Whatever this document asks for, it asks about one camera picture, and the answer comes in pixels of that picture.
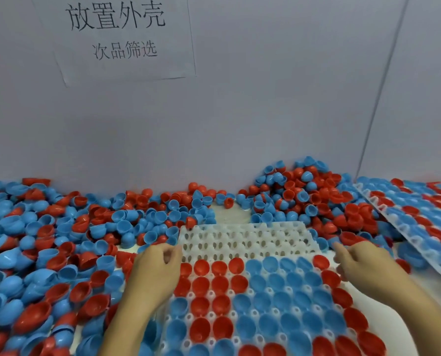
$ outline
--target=white table surface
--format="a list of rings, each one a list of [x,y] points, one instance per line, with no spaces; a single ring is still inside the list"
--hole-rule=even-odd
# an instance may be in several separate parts
[[[212,204],[212,209],[216,212],[217,223],[249,223],[250,221],[250,211],[242,210],[237,204],[229,210]],[[123,251],[137,252],[138,247],[135,245]],[[334,251],[329,250],[324,255],[332,266],[336,266],[333,261]],[[430,267],[425,271],[413,270],[411,277],[441,305],[441,275]],[[388,356],[418,356],[412,336],[393,309],[360,293],[349,282],[347,282],[347,288],[354,299],[354,305],[367,317],[370,329],[385,342]],[[75,352],[81,340],[81,329],[80,326],[76,329],[74,343],[70,348],[71,354]]]

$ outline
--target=hand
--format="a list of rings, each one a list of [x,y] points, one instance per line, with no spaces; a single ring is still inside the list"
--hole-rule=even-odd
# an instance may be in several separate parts
[[[360,292],[391,307],[406,296],[415,284],[391,257],[388,251],[371,242],[359,242],[348,248],[333,245],[337,272]]]
[[[154,312],[171,295],[179,281],[182,248],[180,245],[152,245],[138,255],[123,301],[143,304]]]

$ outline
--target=paper sign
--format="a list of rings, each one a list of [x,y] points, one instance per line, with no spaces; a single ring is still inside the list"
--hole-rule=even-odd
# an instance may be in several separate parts
[[[194,76],[187,0],[33,0],[67,86]]]

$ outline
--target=white wall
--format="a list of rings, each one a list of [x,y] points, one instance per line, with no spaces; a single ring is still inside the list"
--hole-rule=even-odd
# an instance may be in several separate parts
[[[314,155],[358,168],[404,0],[189,0],[197,77],[65,88],[30,0],[0,0],[0,178],[237,191]]]
[[[441,180],[441,0],[410,0],[360,175]]]

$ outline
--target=egg tray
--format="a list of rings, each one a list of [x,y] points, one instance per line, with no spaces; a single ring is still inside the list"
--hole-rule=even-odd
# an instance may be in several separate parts
[[[158,355],[385,355],[322,255],[183,263]]]
[[[401,211],[402,206],[387,206],[386,204],[379,204],[379,198],[377,196],[371,196],[372,191],[376,191],[377,188],[372,183],[362,184],[357,183],[354,185],[356,189],[380,212],[384,218],[391,223],[407,241],[410,242],[411,245],[422,255],[422,257],[441,275],[441,252],[437,251],[433,248],[430,248],[426,241],[425,237],[429,236],[426,233],[425,227],[418,224],[411,227],[410,225],[404,223],[400,220],[399,215],[396,214],[397,211]],[[436,212],[441,214],[441,209],[437,207],[428,208],[428,207],[420,207],[419,204],[413,203],[412,206],[419,208],[425,212]],[[441,231],[441,226],[433,225],[433,228],[436,228]],[[432,237],[432,242],[440,243],[440,241]]]
[[[181,227],[179,244],[183,262],[199,259],[229,260],[234,257],[255,258],[321,253],[319,245],[300,221],[207,224],[191,230]]]

